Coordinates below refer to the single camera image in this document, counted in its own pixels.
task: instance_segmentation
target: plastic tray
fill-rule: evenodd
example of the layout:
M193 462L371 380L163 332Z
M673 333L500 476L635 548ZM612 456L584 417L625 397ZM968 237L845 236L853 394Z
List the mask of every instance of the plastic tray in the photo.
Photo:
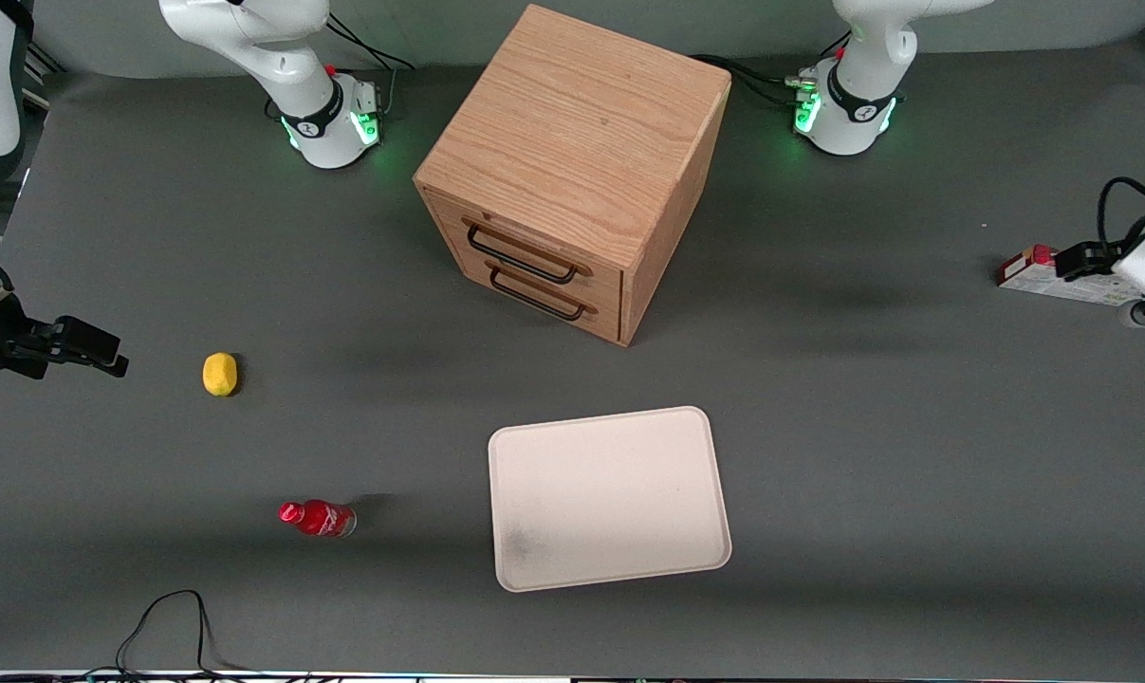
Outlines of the plastic tray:
M489 467L507 591L719 570L732 557L698 408L508 427L489 442Z

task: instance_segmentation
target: box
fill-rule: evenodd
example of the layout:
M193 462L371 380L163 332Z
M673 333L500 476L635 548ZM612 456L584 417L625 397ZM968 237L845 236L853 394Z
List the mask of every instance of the box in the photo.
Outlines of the box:
M998 286L1045 294L1049 297L1105 303L1107 307L1119 307L1142 299L1142 293L1119 276L1092 275L1074 281L1057 277L1055 254L1057 249L1044 245L1024 249L998 269Z
M702 194L729 82L530 5L412 180L469 280L626 347Z

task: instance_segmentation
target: wooden cabinet top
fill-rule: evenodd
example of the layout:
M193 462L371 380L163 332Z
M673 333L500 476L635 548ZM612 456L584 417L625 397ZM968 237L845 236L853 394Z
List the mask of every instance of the wooden cabinet top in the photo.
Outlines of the wooden cabinet top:
M417 183L627 269L729 82L716 66L530 5Z

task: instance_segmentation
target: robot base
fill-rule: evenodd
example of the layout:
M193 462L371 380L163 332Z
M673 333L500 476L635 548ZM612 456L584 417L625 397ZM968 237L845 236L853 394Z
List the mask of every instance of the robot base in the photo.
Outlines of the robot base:
M362 82L349 74L337 74L332 81L344 90L344 111L319 137L307 137L293 130L283 119L290 144L302 152L313 167L338 169L354 164L381 135L378 118L378 92L372 82Z
M822 59L819 64L800 70L802 78L815 78L818 82L827 81L829 70L838 61L834 57ZM897 100L884 109L883 113L870 121L854 122L840 104L832 101L828 89L814 92L810 100L800 104L796 111L792 130L807 137L823 152L839 157L851 157L864 152L871 146L879 134L887 130L890 117L897 108Z

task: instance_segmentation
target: green led light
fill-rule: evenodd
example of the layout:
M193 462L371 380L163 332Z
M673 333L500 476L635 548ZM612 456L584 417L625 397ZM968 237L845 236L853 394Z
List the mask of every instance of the green led light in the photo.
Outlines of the green led light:
M816 114L821 112L821 96L812 95L812 100L800 104L800 111L796 114L796 128L800 133L810 133L812 125L816 121Z
M879 125L881 133L887 130L889 122L893 120L893 109L895 108L897 108L897 97L893 97L893 101L887 104L887 112L884 114L884 122Z
M290 135L290 146L298 150L298 140L294 140L294 132L290 129L290 125L285 122L285 117L281 118L281 126L285 128L285 134Z
M357 135L365 146L378 142L378 117L371 113L348 112L348 120L357 128Z

